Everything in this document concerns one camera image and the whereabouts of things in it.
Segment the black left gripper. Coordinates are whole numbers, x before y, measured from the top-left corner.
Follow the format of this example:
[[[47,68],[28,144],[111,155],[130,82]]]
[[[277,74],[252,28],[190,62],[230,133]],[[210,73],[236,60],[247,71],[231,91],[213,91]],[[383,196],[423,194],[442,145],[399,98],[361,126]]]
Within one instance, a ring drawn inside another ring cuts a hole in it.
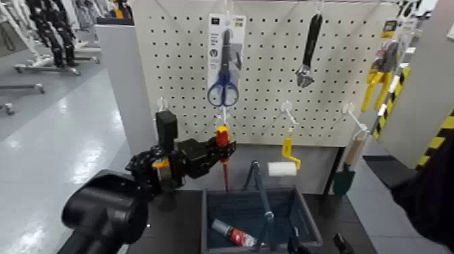
[[[219,145],[216,137],[203,142],[194,138],[181,141],[169,155],[172,178],[182,179],[189,176],[197,179],[208,174],[217,163],[223,170],[227,170],[230,156],[236,151],[236,147],[236,141]]]

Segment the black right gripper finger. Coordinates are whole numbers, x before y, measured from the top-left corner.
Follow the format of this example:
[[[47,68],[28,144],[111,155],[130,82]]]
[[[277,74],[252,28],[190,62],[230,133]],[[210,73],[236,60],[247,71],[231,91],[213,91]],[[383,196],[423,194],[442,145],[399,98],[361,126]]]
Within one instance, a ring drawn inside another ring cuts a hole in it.
[[[355,254],[354,249],[349,244],[347,239],[345,239],[342,234],[337,233],[333,237],[334,245],[338,249],[340,254]]]
[[[311,251],[302,245],[299,241],[299,230],[293,227],[288,239],[288,253],[289,254],[311,254]]]

